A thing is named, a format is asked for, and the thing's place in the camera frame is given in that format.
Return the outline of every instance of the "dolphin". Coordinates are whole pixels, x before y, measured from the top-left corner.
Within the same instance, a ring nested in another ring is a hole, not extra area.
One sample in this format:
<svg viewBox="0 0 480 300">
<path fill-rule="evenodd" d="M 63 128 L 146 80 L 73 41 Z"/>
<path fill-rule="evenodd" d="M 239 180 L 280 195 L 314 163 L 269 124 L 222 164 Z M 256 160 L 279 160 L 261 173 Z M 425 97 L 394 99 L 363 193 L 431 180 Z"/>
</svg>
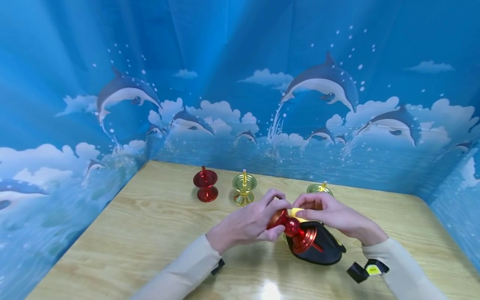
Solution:
<svg viewBox="0 0 480 300">
<path fill-rule="evenodd" d="M 340 142 L 341 144 L 345 144 L 345 143 L 346 143 L 345 135 L 344 135 L 344 134 L 342 134 L 342 135 L 337 135 L 337 136 L 335 137 L 335 141 Z"/>
<path fill-rule="evenodd" d="M 357 112 L 359 93 L 355 82 L 337 65 L 330 51 L 327 51 L 323 64 L 313 66 L 293 79 L 280 103 L 295 98 L 293 93 L 302 89 L 318 91 L 322 93 L 320 99 L 330 100 L 328 104 L 340 101 L 351 111 Z"/>
<path fill-rule="evenodd" d="M 212 126 L 210 126 L 204 119 L 187 112 L 186 107 L 183 107 L 183 110 L 175 114 L 172 122 L 170 122 L 170 128 L 172 128 L 174 123 L 184 126 L 189 130 L 203 130 L 215 136 Z"/>
<path fill-rule="evenodd" d="M 475 147 L 477 143 L 474 142 L 468 142 L 468 143 L 460 143 L 456 144 L 454 148 L 460 149 L 462 152 L 468 152 L 470 151 L 473 147 Z"/>
<path fill-rule="evenodd" d="M 48 193 L 32 183 L 15 179 L 0 179 L 0 201 L 16 201 L 43 196 L 48 196 Z"/>
<path fill-rule="evenodd" d="M 249 141 L 252 141 L 255 146 L 257 146 L 257 139 L 255 138 L 255 134 L 253 134 L 250 130 L 240 133 L 237 137 L 237 140 L 241 137 L 246 137 Z"/>
<path fill-rule="evenodd" d="M 367 131 L 373 124 L 388 127 L 392 135 L 406 136 L 415 147 L 420 142 L 420 124 L 418 120 L 408 112 L 405 105 L 400 105 L 398 110 L 389 111 L 371 119 L 360 128 L 357 135 L 362 131 Z"/>
<path fill-rule="evenodd" d="M 160 128 L 158 125 L 150 124 L 150 128 L 148 128 L 147 135 L 151 133 L 167 135 L 167 130 L 165 128 Z"/>
<path fill-rule="evenodd" d="M 132 103 L 143 105 L 145 101 L 150 101 L 159 108 L 162 108 L 160 100 L 155 91 L 143 80 L 124 75 L 114 67 L 115 73 L 109 83 L 107 83 L 96 98 L 97 119 L 100 124 L 103 124 L 105 116 L 110 112 L 107 107 L 117 104 L 123 100 L 131 100 Z"/>
<path fill-rule="evenodd" d="M 93 170 L 98 170 L 101 168 L 105 168 L 105 165 L 98 160 L 91 159 L 90 163 L 88 164 L 87 172 L 91 172 Z"/>
<path fill-rule="evenodd" d="M 327 140 L 328 142 L 330 142 L 332 144 L 335 144 L 332 132 L 326 127 L 321 127 L 319 129 L 315 130 L 314 132 L 312 132 L 307 140 L 309 140 L 309 139 L 311 139 L 315 136 L 318 136 L 322 140 Z"/>
</svg>

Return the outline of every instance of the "blue wall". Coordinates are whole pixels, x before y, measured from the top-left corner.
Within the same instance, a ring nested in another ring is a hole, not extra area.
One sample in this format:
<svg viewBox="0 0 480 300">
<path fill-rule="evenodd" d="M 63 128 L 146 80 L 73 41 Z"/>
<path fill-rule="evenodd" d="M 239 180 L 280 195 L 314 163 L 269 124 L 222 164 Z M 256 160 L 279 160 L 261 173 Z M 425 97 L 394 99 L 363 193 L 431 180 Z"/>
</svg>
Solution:
<svg viewBox="0 0 480 300">
<path fill-rule="evenodd" d="M 480 269 L 479 9 L 4 4 L 0 294 L 23 299 L 149 159 L 414 194 Z"/>
</svg>

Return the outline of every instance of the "person's right hand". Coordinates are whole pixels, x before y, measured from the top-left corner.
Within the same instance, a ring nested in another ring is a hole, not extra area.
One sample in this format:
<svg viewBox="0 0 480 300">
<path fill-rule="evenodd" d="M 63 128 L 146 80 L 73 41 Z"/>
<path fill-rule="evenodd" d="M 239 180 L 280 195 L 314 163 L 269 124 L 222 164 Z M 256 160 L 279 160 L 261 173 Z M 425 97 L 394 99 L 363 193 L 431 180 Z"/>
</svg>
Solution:
<svg viewBox="0 0 480 300">
<path fill-rule="evenodd" d="M 320 221 L 348 237 L 360 240 L 364 246 L 373 246 L 388 239 L 375 222 L 326 192 L 302 194 L 293 207 L 303 208 L 297 212 L 297 217 Z"/>
</svg>

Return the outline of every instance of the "wooden table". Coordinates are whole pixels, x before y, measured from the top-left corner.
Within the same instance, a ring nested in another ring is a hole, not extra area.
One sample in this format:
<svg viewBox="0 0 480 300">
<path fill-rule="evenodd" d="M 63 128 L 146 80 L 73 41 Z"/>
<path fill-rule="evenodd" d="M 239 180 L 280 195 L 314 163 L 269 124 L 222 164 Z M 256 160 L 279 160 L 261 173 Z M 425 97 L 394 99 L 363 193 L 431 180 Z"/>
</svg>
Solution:
<svg viewBox="0 0 480 300">
<path fill-rule="evenodd" d="M 237 172 L 215 170 L 219 197 L 196 199 L 199 167 L 149 162 L 29 295 L 29 300 L 128 299 L 199 235 L 239 207 L 233 202 Z M 269 188 L 293 202 L 311 182 L 256 176 L 259 199 Z M 480 278 L 425 203 L 414 196 L 330 186 L 337 199 L 376 220 L 401 242 L 451 300 L 478 299 Z M 279 239 L 237 247 L 226 265 L 187 299 L 393 299 L 379 277 L 362 284 L 346 273 L 364 264 L 358 241 L 332 233 L 347 247 L 333 266 L 303 262 Z"/>
</svg>

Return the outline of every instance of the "yellow label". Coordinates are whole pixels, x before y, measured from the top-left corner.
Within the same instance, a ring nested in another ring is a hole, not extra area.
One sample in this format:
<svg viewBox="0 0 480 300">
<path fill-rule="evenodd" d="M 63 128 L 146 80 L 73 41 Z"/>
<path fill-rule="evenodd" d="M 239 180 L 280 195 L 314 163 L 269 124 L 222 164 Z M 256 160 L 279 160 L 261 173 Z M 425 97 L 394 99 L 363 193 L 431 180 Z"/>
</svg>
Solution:
<svg viewBox="0 0 480 300">
<path fill-rule="evenodd" d="M 300 210 L 303 210 L 303 208 L 298 208 L 298 207 L 292 208 L 290 210 L 290 217 L 297 218 L 298 221 L 300 221 L 300 223 L 307 222 L 308 220 L 305 220 L 296 216 L 297 212 L 299 212 Z"/>
<path fill-rule="evenodd" d="M 370 276 L 375 276 L 375 275 L 381 275 L 382 272 L 380 271 L 380 269 L 375 266 L 374 264 L 370 264 L 368 265 L 365 270 L 367 271 L 368 275 Z"/>
</svg>

